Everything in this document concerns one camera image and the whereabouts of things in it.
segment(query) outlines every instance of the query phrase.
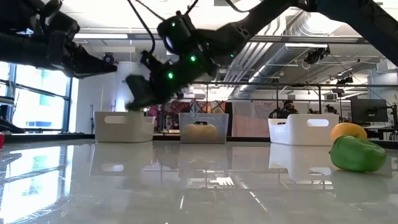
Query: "glossy white table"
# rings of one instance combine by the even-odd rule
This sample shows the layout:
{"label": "glossy white table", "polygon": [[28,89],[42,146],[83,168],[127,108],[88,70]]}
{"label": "glossy white table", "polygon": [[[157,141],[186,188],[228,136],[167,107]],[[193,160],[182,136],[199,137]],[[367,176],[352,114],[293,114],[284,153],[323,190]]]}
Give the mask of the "glossy white table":
{"label": "glossy white table", "polygon": [[269,143],[9,144],[0,223],[397,223],[397,151],[377,174],[329,147]]}

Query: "window frame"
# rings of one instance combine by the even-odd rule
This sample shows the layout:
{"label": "window frame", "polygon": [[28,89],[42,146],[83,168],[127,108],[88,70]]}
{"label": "window frame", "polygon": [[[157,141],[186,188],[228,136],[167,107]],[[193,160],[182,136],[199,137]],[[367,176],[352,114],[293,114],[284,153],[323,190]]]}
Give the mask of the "window frame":
{"label": "window frame", "polygon": [[[0,83],[6,84],[6,96],[15,98],[16,89],[19,88],[21,90],[27,90],[27,91],[31,91],[31,92],[38,93],[38,94],[45,95],[45,96],[62,98],[64,100],[64,104],[65,104],[63,107],[63,119],[62,119],[62,128],[61,129],[24,128],[26,131],[38,131],[38,132],[42,132],[42,131],[65,131],[65,132],[67,132],[67,131],[69,131],[69,119],[70,119],[69,115],[70,115],[71,92],[72,92],[72,78],[71,77],[67,78],[65,96],[58,95],[58,94],[52,93],[50,91],[41,90],[38,88],[33,88],[33,87],[25,86],[22,84],[18,84],[18,83],[16,83],[16,80],[17,80],[17,65],[10,63],[10,71],[9,71],[8,80],[0,79]],[[14,116],[14,110],[8,110],[7,116],[11,120],[12,117]]]}

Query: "computer monitor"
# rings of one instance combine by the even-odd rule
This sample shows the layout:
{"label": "computer monitor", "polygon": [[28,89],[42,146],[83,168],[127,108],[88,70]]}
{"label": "computer monitor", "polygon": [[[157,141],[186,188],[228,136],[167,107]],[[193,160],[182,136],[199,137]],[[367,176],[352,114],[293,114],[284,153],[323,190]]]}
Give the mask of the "computer monitor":
{"label": "computer monitor", "polygon": [[351,99],[353,123],[388,122],[387,101]]}

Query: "green bell pepper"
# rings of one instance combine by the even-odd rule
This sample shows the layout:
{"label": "green bell pepper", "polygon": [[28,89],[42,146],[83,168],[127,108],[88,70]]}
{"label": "green bell pepper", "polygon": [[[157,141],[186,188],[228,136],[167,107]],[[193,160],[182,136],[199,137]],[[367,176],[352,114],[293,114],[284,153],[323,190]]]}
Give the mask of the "green bell pepper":
{"label": "green bell pepper", "polygon": [[386,151],[377,144],[353,136],[340,136],[333,143],[333,165],[353,172],[374,172],[386,162]]}

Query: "red object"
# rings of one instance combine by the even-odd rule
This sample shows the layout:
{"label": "red object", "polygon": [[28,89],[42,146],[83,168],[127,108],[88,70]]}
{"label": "red object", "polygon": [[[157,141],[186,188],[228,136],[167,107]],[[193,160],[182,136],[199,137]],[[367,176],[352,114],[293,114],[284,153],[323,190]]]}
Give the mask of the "red object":
{"label": "red object", "polygon": [[0,133],[0,149],[2,149],[2,147],[4,146],[4,134]]}

